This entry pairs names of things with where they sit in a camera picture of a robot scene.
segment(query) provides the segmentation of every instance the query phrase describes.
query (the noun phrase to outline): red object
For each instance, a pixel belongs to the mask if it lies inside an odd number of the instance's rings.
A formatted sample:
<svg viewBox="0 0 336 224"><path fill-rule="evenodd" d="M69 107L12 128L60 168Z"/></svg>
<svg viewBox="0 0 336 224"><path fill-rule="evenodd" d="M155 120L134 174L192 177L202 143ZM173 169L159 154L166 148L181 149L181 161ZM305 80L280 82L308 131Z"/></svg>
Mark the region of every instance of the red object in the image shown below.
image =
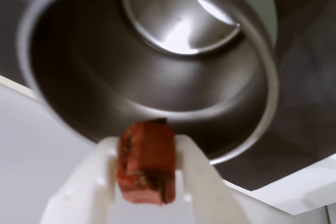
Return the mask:
<svg viewBox="0 0 336 224"><path fill-rule="evenodd" d="M175 199L175 140L166 119L134 123L119 149L117 180L124 199L168 204Z"/></svg>

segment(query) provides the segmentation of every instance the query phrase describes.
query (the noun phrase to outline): stainless steel bowl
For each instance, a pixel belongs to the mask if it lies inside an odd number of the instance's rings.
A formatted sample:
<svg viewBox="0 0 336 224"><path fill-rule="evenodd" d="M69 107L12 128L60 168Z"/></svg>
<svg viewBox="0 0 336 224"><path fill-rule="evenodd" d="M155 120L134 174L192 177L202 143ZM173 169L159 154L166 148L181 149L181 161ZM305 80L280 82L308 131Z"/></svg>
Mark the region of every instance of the stainless steel bowl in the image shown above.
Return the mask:
<svg viewBox="0 0 336 224"><path fill-rule="evenodd" d="M42 101L95 142L167 117L223 162L267 129L277 75L248 4L206 1L217 15L199 0L37 0L19 31L20 65Z"/></svg>

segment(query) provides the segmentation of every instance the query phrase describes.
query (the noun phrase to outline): dark gray background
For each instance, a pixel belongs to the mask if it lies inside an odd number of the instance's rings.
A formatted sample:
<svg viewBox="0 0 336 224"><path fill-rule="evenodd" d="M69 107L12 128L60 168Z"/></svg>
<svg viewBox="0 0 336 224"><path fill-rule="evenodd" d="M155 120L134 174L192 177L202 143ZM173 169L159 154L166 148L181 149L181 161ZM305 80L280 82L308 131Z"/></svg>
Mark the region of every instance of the dark gray background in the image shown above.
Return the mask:
<svg viewBox="0 0 336 224"><path fill-rule="evenodd" d="M222 176L254 190L336 153L336 0L275 0L279 108L269 131ZM15 33L29 0L0 0L0 75L25 84Z"/></svg>

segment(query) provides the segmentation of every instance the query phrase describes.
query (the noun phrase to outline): white holder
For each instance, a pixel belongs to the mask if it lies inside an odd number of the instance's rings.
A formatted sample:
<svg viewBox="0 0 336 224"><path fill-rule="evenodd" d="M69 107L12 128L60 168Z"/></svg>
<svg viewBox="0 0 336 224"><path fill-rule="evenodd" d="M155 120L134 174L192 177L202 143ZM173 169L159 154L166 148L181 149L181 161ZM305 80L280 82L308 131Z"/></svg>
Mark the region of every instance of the white holder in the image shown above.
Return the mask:
<svg viewBox="0 0 336 224"><path fill-rule="evenodd" d="M115 180L118 137L102 140L53 195L40 224L248 224L208 158L176 137L176 200L162 207L125 201Z"/></svg>

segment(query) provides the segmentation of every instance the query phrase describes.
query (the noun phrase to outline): bowl rim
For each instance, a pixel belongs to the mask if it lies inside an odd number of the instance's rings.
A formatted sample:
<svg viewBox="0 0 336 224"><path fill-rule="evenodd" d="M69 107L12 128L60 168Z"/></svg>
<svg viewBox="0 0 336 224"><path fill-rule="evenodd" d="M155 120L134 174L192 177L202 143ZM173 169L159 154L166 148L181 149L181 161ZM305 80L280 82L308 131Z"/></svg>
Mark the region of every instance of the bowl rim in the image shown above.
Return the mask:
<svg viewBox="0 0 336 224"><path fill-rule="evenodd" d="M69 130L83 136L79 131L68 125L65 120L47 102L32 72L29 54L32 33L41 15L54 1L56 0L34 0L25 11L25 14L23 15L23 18L18 26L16 39L19 66L25 79L27 80L28 86L36 92L44 107L46 107L50 113ZM267 100L263 115L261 116L258 125L252 131L250 136L247 137L237 147L222 154L219 157L211 159L210 164L215 165L234 158L249 149L260 139L266 129L268 129L268 126L270 125L277 108L279 84L275 63L272 58L273 49L269 35L254 10L245 0L210 1L239 22L242 32L251 41L254 49L258 52L257 56L264 69L267 80Z"/></svg>

